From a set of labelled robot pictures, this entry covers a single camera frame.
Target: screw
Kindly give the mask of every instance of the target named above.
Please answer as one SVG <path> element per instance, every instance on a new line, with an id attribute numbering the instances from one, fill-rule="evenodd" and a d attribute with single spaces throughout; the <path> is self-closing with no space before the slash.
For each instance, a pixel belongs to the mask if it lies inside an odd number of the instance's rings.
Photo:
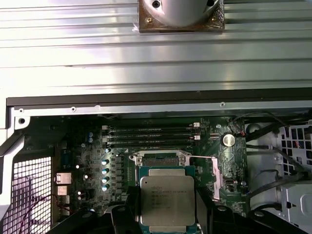
<path id="1" fill-rule="evenodd" d="M 159 8 L 160 2 L 159 1 L 153 1 L 152 6 L 153 6 L 153 8 Z"/>
<path id="2" fill-rule="evenodd" d="M 254 215 L 258 216 L 258 217 L 263 217 L 264 216 L 264 214 L 262 212 L 260 212 L 260 211 L 255 211 Z"/>
<path id="3" fill-rule="evenodd" d="M 219 210 L 219 211 L 226 211 L 226 208 L 225 208 L 224 206 L 219 206 L 219 207 L 218 207 L 218 210 Z"/>

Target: ventilation grille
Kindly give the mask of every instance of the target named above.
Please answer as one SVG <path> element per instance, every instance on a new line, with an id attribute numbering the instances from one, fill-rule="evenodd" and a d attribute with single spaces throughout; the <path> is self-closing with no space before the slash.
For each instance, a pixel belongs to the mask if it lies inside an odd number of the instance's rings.
<path id="1" fill-rule="evenodd" d="M 51 158 L 14 164 L 11 206 L 3 219 L 3 234 L 43 234 L 51 226 Z"/>
<path id="2" fill-rule="evenodd" d="M 306 168 L 312 170 L 311 125 L 298 125 L 284 128 L 279 135 L 279 148 Z M 294 166 L 283 159 L 284 174 L 290 175 Z"/>

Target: motherboard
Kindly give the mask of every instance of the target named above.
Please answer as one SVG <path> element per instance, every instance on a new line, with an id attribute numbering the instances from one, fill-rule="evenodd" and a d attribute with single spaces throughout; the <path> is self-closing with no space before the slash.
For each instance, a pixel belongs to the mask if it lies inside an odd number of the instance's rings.
<path id="1" fill-rule="evenodd" d="M 245 216 L 247 155 L 240 134 L 244 123 L 231 120 L 73 118 L 60 156 L 61 171 L 71 173 L 72 182 L 59 196 L 69 199 L 73 210 L 88 207 L 102 215 L 108 206 L 127 199 L 129 186 L 140 186 L 143 233 L 195 233 L 195 217 L 189 216 L 195 213 L 195 198 L 189 191 L 196 187 L 208 188 L 216 204 Z M 164 231 L 156 217 L 164 217 L 164 223 L 171 213 L 181 215 L 172 220 L 175 228 L 165 224 Z"/>

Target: capacitor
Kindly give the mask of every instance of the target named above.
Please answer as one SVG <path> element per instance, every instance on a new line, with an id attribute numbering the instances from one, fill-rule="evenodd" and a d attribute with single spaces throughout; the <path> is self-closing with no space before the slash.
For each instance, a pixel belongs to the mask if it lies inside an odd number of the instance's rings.
<path id="1" fill-rule="evenodd" d="M 105 169 L 102 170 L 102 174 L 103 174 L 103 175 L 106 175 L 108 172 L 109 172 L 109 169 L 108 169 L 108 168 L 105 168 Z"/>
<path id="2" fill-rule="evenodd" d="M 105 160 L 102 161 L 102 165 L 103 165 L 103 166 L 107 165 L 108 163 L 109 163 L 109 160 L 108 160 L 108 159 L 105 159 Z"/>
<path id="3" fill-rule="evenodd" d="M 221 144 L 226 147 L 232 147 L 235 145 L 235 137 L 230 133 L 224 134 L 221 137 Z"/>
<path id="4" fill-rule="evenodd" d="M 108 189 L 109 189 L 109 185 L 108 185 L 108 184 L 105 184 L 105 185 L 102 187 L 103 192 L 107 191 Z"/>
<path id="5" fill-rule="evenodd" d="M 109 181 L 109 177 L 105 177 L 105 178 L 102 179 L 102 183 L 103 184 L 106 184 L 108 181 Z"/>

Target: metal bracket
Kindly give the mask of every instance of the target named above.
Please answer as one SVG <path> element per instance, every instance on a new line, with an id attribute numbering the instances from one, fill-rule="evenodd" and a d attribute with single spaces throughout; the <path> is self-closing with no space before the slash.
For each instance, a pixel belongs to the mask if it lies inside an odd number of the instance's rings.
<path id="1" fill-rule="evenodd" d="M 15 117 L 14 129 L 23 129 L 28 127 L 30 123 L 30 116 L 23 116 L 23 117 Z"/>
<path id="2" fill-rule="evenodd" d="M 0 156 L 3 160 L 3 171 L 0 172 L 0 180 L 2 182 L 2 193 L 0 194 L 0 220 L 3 219 L 7 209 L 11 204 L 12 195 L 12 169 L 13 169 L 13 159 L 22 150 L 25 143 L 25 137 L 22 136 L 5 155 Z"/>
<path id="3" fill-rule="evenodd" d="M 143 158 L 146 154 L 175 154 L 179 158 L 179 166 L 189 166 L 191 153 L 183 150 L 145 150 L 129 156 L 136 166 L 143 166 Z"/>
<path id="4" fill-rule="evenodd" d="M 215 176 L 214 199 L 220 200 L 220 189 L 221 189 L 221 187 L 223 187 L 223 175 L 218 168 L 218 159 L 212 158 L 211 160 L 213 162 L 213 174 Z"/>

